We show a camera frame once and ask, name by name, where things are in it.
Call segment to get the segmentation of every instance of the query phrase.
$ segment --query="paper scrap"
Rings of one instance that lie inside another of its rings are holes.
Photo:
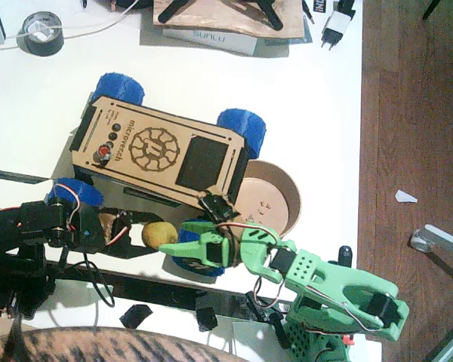
[[[417,203],[418,202],[418,199],[411,196],[410,194],[407,194],[406,192],[404,191],[401,191],[401,190],[398,190],[396,192],[396,200],[398,202],[415,202]]]

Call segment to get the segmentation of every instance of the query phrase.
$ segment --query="blue wheel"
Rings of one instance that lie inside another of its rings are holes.
[[[267,126],[258,115],[244,109],[227,109],[220,113],[217,125],[234,130],[247,141],[250,158],[258,158]]]
[[[106,73],[100,77],[92,101],[100,96],[108,96],[127,103],[141,106],[144,89],[133,78],[119,73]]]
[[[73,190],[78,195],[79,200],[84,204],[99,207],[104,202],[103,194],[101,194],[95,187],[79,181],[78,179],[69,179],[66,177],[59,178],[56,182],[54,182],[54,186],[52,186],[52,190],[48,194],[48,201],[57,196],[58,198],[66,199],[72,203],[76,202],[76,198],[69,191],[67,191],[67,189],[57,186],[56,184],[64,185]]]

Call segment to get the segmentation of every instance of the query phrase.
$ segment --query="black tape roll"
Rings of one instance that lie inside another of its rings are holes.
[[[62,29],[49,29],[47,26],[62,26],[59,17],[48,11],[40,11],[29,15],[22,25],[23,33],[39,31],[44,29],[42,32],[43,37],[40,35],[30,34],[25,37],[25,45],[30,53],[39,55],[40,57],[48,57],[56,54],[63,46],[63,32]]]

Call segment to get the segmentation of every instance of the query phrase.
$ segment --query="green 3d-printed part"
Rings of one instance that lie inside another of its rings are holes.
[[[295,257],[285,276],[285,286],[298,293],[287,320],[313,330],[362,332],[396,341],[409,313],[406,303],[396,299],[395,284],[363,270],[323,262],[305,250]],[[393,298],[399,315],[396,323],[384,326],[378,316],[366,312],[375,293]]]

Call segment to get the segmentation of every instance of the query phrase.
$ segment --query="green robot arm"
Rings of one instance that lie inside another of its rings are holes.
[[[366,271],[323,262],[318,256],[297,249],[293,241],[281,241],[272,229],[249,224],[239,242],[240,256],[253,275],[285,286],[297,293],[287,321],[307,330],[327,333],[367,333],[397,340],[408,316],[406,303],[396,299],[398,287]],[[211,222],[185,222],[183,228],[199,233],[200,239],[166,244],[159,249],[172,256],[193,258],[208,266],[231,266],[231,243]],[[209,253],[217,248],[216,258]],[[265,262],[273,249],[278,253]]]

